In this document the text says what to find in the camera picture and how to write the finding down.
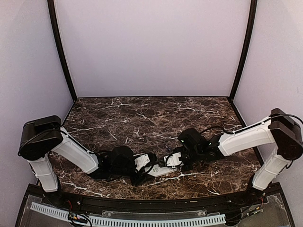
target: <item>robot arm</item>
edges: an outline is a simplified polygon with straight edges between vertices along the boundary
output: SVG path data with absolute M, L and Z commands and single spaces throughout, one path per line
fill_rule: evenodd
M 268 184 L 292 161 L 303 153 L 300 126 L 280 109 L 262 121 L 232 133 L 223 133 L 206 140 L 195 129 L 183 131 L 178 139 L 183 144 L 175 153 L 162 161 L 166 167 L 180 166 L 189 170 L 196 161 L 213 161 L 238 151 L 263 144 L 275 143 L 276 147 L 264 165 L 255 173 L 252 187 L 264 190 Z
M 27 122 L 18 155 L 30 163 L 45 192 L 56 192 L 59 187 L 47 156 L 49 151 L 62 155 L 92 178 L 128 175 L 135 185 L 145 180 L 145 167 L 156 161 L 156 156 L 150 153 L 134 157 L 133 151 L 125 146 L 115 148 L 106 157 L 97 156 L 61 126 L 58 116 Z

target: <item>brown marble surface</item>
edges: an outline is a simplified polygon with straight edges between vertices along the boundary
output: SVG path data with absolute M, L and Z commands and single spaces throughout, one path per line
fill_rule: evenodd
M 224 97 L 117 97 L 81 98 L 64 127 L 91 151 L 129 146 L 136 154 L 168 154 L 166 147 L 180 146 L 177 136 L 194 127 L 212 125 L 234 130 L 239 120 Z M 210 138 L 220 131 L 205 133 Z M 190 172 L 174 172 L 139 187 L 127 177 L 107 182 L 93 180 L 65 158 L 50 154 L 50 161 L 65 192 L 118 199 L 185 199 L 243 191 L 259 168 L 253 149 L 194 165 Z

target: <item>white panel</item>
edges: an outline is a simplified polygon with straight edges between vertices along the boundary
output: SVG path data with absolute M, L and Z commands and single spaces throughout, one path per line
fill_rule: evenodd
M 303 2 L 258 2 L 250 50 L 235 103 L 247 124 L 280 108 L 303 118 Z M 261 147 L 267 158 L 272 147 Z M 281 182 L 296 226 L 303 223 L 303 157 L 284 170 Z
M 78 96 L 228 96 L 249 0 L 57 0 Z
M 29 182 L 17 156 L 23 124 L 64 118 L 72 100 L 58 58 L 45 0 L 0 1 L 0 226 L 15 225 Z

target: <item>marble table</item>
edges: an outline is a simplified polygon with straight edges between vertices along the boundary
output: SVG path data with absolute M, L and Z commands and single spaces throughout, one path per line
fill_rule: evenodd
M 168 155 L 166 147 L 180 146 L 177 136 L 183 130 L 202 131 L 213 125 L 241 128 L 225 97 L 80 98 L 64 127 L 91 151 L 125 145 L 136 154 L 154 152 L 160 158 Z M 208 131 L 205 137 L 218 133 Z M 94 180 L 57 154 L 49 158 L 63 191 L 117 199 L 187 199 L 243 191 L 260 167 L 253 149 L 248 149 L 134 187 L 128 177 Z

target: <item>white wall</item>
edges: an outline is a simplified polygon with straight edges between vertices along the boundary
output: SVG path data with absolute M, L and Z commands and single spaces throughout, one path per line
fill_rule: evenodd
M 72 100 L 53 39 L 46 0 L 0 1 L 0 226 L 15 225 L 28 183 L 17 156 L 23 124 L 56 114 Z
M 303 119 L 303 2 L 258 1 L 255 25 L 235 104 L 247 124 L 273 108 Z M 264 158 L 270 146 L 261 147 Z M 303 157 L 278 178 L 296 226 L 303 223 Z
M 79 97 L 228 96 L 250 0 L 57 0 Z

